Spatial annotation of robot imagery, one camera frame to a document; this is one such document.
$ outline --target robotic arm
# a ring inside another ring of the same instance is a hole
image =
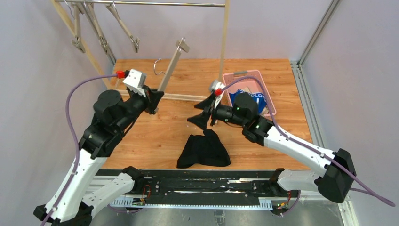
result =
[[[143,174],[127,167],[112,182],[85,195],[97,171],[112,154],[114,148],[128,133],[142,112],[155,114],[163,91],[144,85],[146,75],[137,70],[122,72],[130,98],[123,101],[116,90],[101,93],[94,103],[91,125],[79,142],[80,155],[73,180],[74,164],[68,171],[56,194],[45,205],[36,207],[34,215],[52,225],[89,225],[92,218],[106,205],[122,194],[139,191],[143,187]],[[63,192],[64,186],[70,183]]]
[[[278,125],[275,125],[273,121],[257,114],[257,103],[247,93],[238,94],[233,107],[222,105],[220,104],[222,99],[220,89],[222,88],[224,88],[223,83],[214,81],[209,88],[212,92],[211,95],[195,105],[195,108],[201,109],[203,112],[188,118],[187,121],[201,129],[207,128],[209,118],[211,118],[211,126],[215,124],[216,120],[240,125],[243,128],[242,134],[249,141],[279,150],[311,169],[311,171],[277,169],[270,182],[270,186],[277,187],[272,189],[318,191],[333,202],[342,203],[344,201],[353,179],[329,161],[326,156],[356,175],[351,155],[346,150],[339,149],[338,152],[334,152],[295,137],[281,127],[279,127],[279,131]],[[316,154],[304,146],[313,147],[321,154]]]

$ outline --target basket handle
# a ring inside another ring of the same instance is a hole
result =
[[[246,75],[246,74],[248,74],[248,71],[240,71],[240,72],[234,72],[233,76],[234,77],[241,77],[241,76]]]

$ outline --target gray floor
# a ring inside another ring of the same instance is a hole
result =
[[[298,203],[284,218],[260,210],[144,209],[135,214],[116,214],[104,208],[91,226],[344,226],[336,203]]]

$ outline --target wooden post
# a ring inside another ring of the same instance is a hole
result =
[[[219,81],[222,81],[222,74],[223,74],[224,50],[226,47],[227,21],[229,19],[229,7],[230,7],[230,0],[225,0],[225,2],[224,2],[223,33],[222,33],[222,50],[220,52]]]
[[[74,25],[71,21],[71,19],[69,18],[68,14],[66,13],[66,11],[64,10],[64,8],[61,6],[61,4],[59,2],[56,2],[55,0],[50,0],[51,3],[53,4],[54,8],[56,9],[57,13],[60,15],[61,19],[63,20],[63,22],[65,23],[65,25],[68,27],[69,31],[72,33],[72,35],[74,34]],[[80,38],[80,42],[82,43],[83,47],[86,49],[86,56],[87,58],[90,60],[91,64],[93,65],[93,67],[96,69],[96,71],[98,72],[99,75],[104,75],[104,71],[101,69],[100,64],[97,62],[96,58],[94,57],[94,55],[91,53],[90,49],[88,48],[88,46],[86,45],[86,42]],[[111,89],[111,83],[108,79],[102,79],[105,86],[107,87],[107,89]]]

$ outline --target wood grain surface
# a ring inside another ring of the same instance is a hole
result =
[[[135,68],[147,73],[146,85],[157,87],[162,76],[152,72],[155,60],[118,60],[116,70]],[[161,60],[158,70],[165,70],[168,60]],[[276,120],[290,133],[311,142],[301,100],[288,60],[228,59],[224,73],[257,69],[261,72],[277,109]],[[210,83],[218,77],[217,59],[182,59],[169,81],[166,91],[189,95],[208,96]],[[161,100],[156,115],[143,113],[130,133],[115,148],[103,168],[121,169],[134,166],[138,169],[176,169],[184,145],[190,134],[200,135],[202,130],[186,121],[199,114],[195,102]],[[289,156],[257,144],[252,144],[241,134],[241,129],[222,122],[212,127],[226,147],[231,165],[211,167],[195,164],[189,169],[203,170],[306,170],[306,166]]]

